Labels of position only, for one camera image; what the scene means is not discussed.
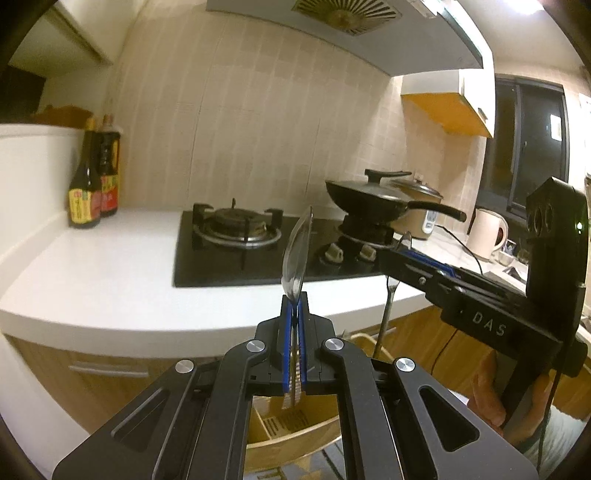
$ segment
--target range hood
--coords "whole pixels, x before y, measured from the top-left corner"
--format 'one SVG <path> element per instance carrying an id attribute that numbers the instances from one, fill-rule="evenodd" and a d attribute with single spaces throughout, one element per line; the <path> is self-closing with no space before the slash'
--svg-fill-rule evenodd
<path id="1" fill-rule="evenodd" d="M 302 30 L 390 76 L 482 68 L 478 48 L 440 0 L 207 0 L 207 9 Z"/>

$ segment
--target metal spoon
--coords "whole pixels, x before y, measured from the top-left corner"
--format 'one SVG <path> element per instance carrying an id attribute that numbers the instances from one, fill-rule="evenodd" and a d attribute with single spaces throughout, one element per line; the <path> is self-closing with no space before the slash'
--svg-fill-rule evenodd
<path id="1" fill-rule="evenodd" d="M 283 271 L 281 285 L 283 291 L 291 303 L 292 323 L 291 328 L 291 406 L 296 404 L 296 360 L 297 360 L 297 319 L 298 303 L 300 301 L 301 288 L 306 273 L 306 262 L 308 260 L 308 249 L 310 247 L 310 234 L 312 231 L 312 207 L 307 207 L 291 231 L 287 247 L 283 255 Z"/>

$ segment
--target exhaust fan vent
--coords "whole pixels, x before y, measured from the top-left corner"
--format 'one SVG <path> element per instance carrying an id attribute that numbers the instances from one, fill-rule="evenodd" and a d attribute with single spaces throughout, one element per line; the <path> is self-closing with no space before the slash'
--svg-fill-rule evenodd
<path id="1" fill-rule="evenodd" d="M 367 33 L 401 16 L 382 0 L 297 0 L 292 10 L 349 35 Z"/>

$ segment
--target drawer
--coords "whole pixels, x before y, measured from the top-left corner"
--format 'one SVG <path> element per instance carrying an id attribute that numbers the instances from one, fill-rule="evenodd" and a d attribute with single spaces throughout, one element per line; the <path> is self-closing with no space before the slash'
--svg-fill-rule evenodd
<path id="1" fill-rule="evenodd" d="M 88 355 L 8 339 L 54 400 L 89 433 L 177 361 Z"/>

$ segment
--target wok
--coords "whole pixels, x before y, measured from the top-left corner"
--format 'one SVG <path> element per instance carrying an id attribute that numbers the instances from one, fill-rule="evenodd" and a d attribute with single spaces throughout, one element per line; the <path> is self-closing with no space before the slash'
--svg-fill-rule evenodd
<path id="1" fill-rule="evenodd" d="M 460 222 L 466 221 L 466 214 L 449 205 L 436 202 L 413 200 L 402 190 L 380 185 L 386 177 L 404 177 L 409 171 L 377 171 L 366 169 L 367 182 L 326 180 L 330 198 L 346 213 L 370 223 L 388 223 L 397 220 L 408 210 L 431 210 L 448 215 Z"/>

